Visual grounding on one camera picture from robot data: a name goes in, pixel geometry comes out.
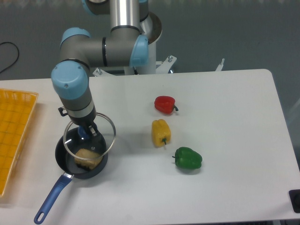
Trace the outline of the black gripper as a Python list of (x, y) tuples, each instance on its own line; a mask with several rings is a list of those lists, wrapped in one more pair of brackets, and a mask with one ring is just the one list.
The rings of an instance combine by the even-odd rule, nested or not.
[(69, 116), (74, 124), (81, 126), (81, 138), (98, 135), (97, 125), (94, 123), (96, 117), (94, 105), (69, 105), (60, 107), (58, 110), (61, 116)]

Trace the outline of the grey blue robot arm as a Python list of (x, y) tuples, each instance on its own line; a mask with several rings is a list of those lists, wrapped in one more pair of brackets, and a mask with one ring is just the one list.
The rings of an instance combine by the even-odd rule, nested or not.
[(53, 88), (71, 121), (85, 135), (96, 135), (96, 109), (89, 88), (92, 67), (141, 67), (149, 61), (149, 43), (140, 30), (148, 17), (146, 0), (84, 0), (93, 15), (109, 13), (109, 37), (92, 38), (85, 29), (67, 29), (60, 43), (60, 62), (51, 72)]

